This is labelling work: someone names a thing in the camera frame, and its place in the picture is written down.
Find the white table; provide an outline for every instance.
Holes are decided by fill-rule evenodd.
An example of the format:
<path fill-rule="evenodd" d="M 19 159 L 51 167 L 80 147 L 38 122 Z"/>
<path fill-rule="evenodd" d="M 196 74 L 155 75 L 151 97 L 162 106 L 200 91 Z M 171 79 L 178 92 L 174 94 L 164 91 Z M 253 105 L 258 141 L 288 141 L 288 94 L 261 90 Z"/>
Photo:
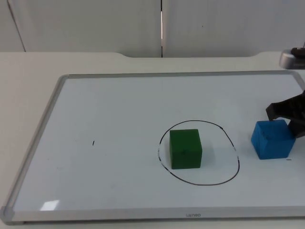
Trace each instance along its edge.
<path fill-rule="evenodd" d="M 58 77 L 88 73 L 280 70 L 279 52 L 246 58 L 129 58 L 117 53 L 0 53 L 0 203 L 4 202 Z M 305 71 L 298 71 L 305 79 Z M 304 228 L 305 219 L 89 224 L 97 228 Z M 0 223 L 0 228 L 14 228 Z M 18 228 L 53 228 L 22 225 Z M 56 225 L 60 228 L 82 224 Z"/>

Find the whiteboard frame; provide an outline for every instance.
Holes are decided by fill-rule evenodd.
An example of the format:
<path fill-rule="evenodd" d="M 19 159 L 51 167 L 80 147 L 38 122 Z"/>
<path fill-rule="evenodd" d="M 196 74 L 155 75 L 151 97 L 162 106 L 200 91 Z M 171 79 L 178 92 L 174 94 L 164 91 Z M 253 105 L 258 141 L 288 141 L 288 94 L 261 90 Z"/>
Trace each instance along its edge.
<path fill-rule="evenodd" d="M 134 208 L 104 210 L 68 211 L 22 211 L 14 212 L 13 206 L 21 189 L 31 160 L 44 132 L 57 98 L 67 79 L 81 78 L 121 78 L 121 77 L 181 77 L 181 76 L 221 76 L 221 75 L 292 75 L 302 90 L 305 82 L 294 71 L 244 71 L 244 72 L 205 72 L 205 73 L 128 73 L 128 74 L 71 74 L 61 76 L 54 88 L 35 134 L 29 144 L 21 166 L 17 172 L 9 194 L 0 209 L 0 219 L 7 225 L 24 222 L 56 222 L 87 220 L 148 220 L 148 219 L 211 219 L 211 218 L 266 218 L 266 217 L 304 217 L 305 206 L 299 207 L 214 207 L 214 208 Z"/>

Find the blue cube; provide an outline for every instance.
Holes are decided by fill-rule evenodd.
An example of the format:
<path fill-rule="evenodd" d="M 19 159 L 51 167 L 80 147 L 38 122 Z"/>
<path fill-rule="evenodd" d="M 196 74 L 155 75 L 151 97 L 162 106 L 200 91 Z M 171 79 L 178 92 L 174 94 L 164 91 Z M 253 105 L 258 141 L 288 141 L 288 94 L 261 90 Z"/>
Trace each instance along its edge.
<path fill-rule="evenodd" d="M 259 159 L 288 157 L 295 137 L 285 120 L 259 121 L 256 123 L 251 142 Z"/>

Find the black marker line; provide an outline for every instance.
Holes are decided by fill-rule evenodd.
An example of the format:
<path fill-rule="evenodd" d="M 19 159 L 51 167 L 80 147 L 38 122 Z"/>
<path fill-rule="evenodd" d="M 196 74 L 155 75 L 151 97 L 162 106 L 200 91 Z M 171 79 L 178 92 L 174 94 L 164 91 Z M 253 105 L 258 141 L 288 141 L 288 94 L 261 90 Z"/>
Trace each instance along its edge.
<path fill-rule="evenodd" d="M 225 131 L 220 125 L 217 125 L 217 124 L 215 124 L 215 123 L 208 122 L 208 121 L 203 121 L 203 120 L 187 120 L 187 121 L 183 121 L 183 122 L 180 122 L 180 123 L 178 123 L 178 124 L 173 125 L 173 126 L 172 126 L 171 128 L 169 128 L 169 129 L 163 134 L 163 136 L 161 137 L 161 140 L 160 140 L 160 142 L 159 142 L 159 148 L 158 148 L 158 158 L 159 158 L 159 161 L 160 161 L 161 165 L 162 165 L 162 166 L 165 168 L 165 170 L 167 170 L 172 176 L 174 176 L 175 178 L 177 178 L 177 179 L 179 179 L 179 180 L 181 180 L 181 181 L 183 181 L 183 182 L 185 182 L 185 183 L 187 183 L 187 184 L 191 184 L 191 185 L 196 185 L 196 186 L 216 186 L 216 185 L 225 184 L 225 183 L 227 183 L 227 182 L 233 180 L 233 179 L 237 176 L 237 174 L 239 173 L 239 170 L 240 170 L 240 162 L 239 162 L 239 157 L 238 157 L 238 156 L 237 156 L 237 162 L 238 162 L 237 172 L 236 172 L 230 179 L 225 180 L 225 181 L 220 182 L 220 183 L 215 183 L 215 184 L 196 184 L 196 183 L 193 183 L 193 182 L 184 180 L 184 179 L 178 177 L 178 176 L 177 176 L 176 174 L 174 174 L 172 171 L 170 171 L 170 170 L 163 164 L 163 162 L 162 162 L 162 160 L 161 160 L 161 157 L 160 157 L 160 145 L 161 145 L 161 143 L 162 143 L 162 140 L 163 140 L 164 136 L 167 134 L 167 132 L 169 132 L 169 131 L 170 131 L 171 129 L 173 129 L 175 126 L 177 126 L 177 125 L 179 125 L 179 124 L 182 124 L 182 123 L 187 123 L 187 122 L 203 122 L 203 123 L 210 123 L 210 124 L 213 124 L 213 125 L 219 127 L 219 128 L 225 133 L 225 135 L 227 136 L 227 138 L 229 139 L 231 145 L 233 146 L 234 151 L 236 151 L 236 148 L 235 148 L 235 146 L 234 146 L 232 140 L 230 139 L 229 135 L 226 133 L 226 131 Z"/>

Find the drawn circle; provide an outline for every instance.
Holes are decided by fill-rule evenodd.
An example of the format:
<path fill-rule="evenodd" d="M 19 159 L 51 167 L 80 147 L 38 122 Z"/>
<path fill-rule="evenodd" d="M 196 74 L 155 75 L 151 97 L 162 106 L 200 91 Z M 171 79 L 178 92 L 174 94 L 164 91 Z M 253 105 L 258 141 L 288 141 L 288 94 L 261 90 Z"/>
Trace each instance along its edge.
<path fill-rule="evenodd" d="M 169 132 L 175 129 L 198 129 L 203 148 L 200 168 L 171 169 Z M 175 178 L 196 186 L 216 186 L 233 180 L 240 162 L 233 142 L 218 124 L 204 120 L 187 120 L 169 128 L 161 137 L 158 148 L 161 165 Z"/>

